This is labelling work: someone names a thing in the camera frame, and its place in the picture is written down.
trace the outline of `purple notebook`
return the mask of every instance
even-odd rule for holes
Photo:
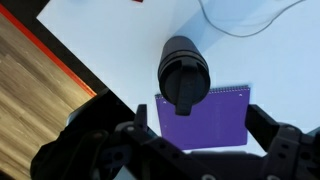
[[[250,88],[211,89],[190,116],[175,115],[175,107],[162,95],[155,96],[162,137],[181,150],[247,144],[245,116]]]

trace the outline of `cable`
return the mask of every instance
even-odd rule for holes
[[[276,19],[278,19],[278,17],[280,17],[284,12],[286,12],[287,10],[291,9],[292,7],[294,7],[295,5],[297,4],[300,4],[301,2],[303,1],[306,1],[306,0],[299,0],[287,7],[285,7],[284,9],[282,9],[265,27],[263,27],[262,29],[260,29],[259,31],[255,32],[255,33],[252,33],[252,34],[246,34],[246,35],[237,35],[237,34],[232,34],[228,31],[225,31],[219,27],[217,27],[216,25],[214,25],[211,20],[209,19],[207,13],[206,13],[206,10],[204,8],[204,5],[203,5],[203,2],[202,0],[198,0],[199,1],[199,4],[201,6],[201,9],[202,9],[202,13],[203,13],[203,16],[204,18],[206,19],[206,21],[215,29],[217,29],[218,31],[224,33],[224,34],[227,34],[229,36],[233,36],[233,37],[237,37],[237,38],[246,38],[246,37],[251,37],[251,36],[255,36],[261,32],[263,32],[264,30],[266,30]]]

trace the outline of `black cylindrical object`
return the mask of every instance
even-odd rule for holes
[[[164,45],[158,80],[161,94],[175,105],[177,115],[190,115],[192,105],[210,89],[206,61],[193,42],[183,36],[172,37]]]

